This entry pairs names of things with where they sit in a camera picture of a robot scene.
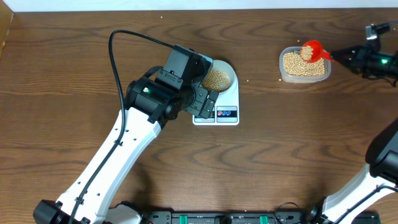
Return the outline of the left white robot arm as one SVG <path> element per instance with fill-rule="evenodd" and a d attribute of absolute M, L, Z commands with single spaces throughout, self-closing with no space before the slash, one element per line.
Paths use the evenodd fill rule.
<path fill-rule="evenodd" d="M 180 111 L 208 118 L 218 94 L 201 86 L 213 59 L 174 46 L 164 66 L 150 68 L 129 84 L 112 131 L 77 180 L 56 201 L 42 200 L 36 223 L 140 223 L 123 202 L 110 207 L 143 150 Z"/>

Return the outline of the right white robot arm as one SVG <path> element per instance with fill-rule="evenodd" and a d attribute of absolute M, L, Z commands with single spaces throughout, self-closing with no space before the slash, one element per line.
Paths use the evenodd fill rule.
<path fill-rule="evenodd" d="M 397 54 L 381 54 L 368 45 L 357 45 L 333 51 L 331 58 L 363 78 L 397 86 Z M 323 200 L 312 223 L 352 223 L 370 205 L 397 192 L 397 120 L 371 142 L 365 161 L 343 188 Z"/>

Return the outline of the red plastic measuring scoop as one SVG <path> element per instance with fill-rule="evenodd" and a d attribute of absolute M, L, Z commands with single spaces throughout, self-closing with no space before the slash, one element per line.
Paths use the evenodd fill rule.
<path fill-rule="evenodd" d="M 304 43 L 300 49 L 300 56 L 308 63 L 315 63 L 320 59 L 333 60 L 331 53 L 326 52 L 317 40 L 310 40 Z"/>

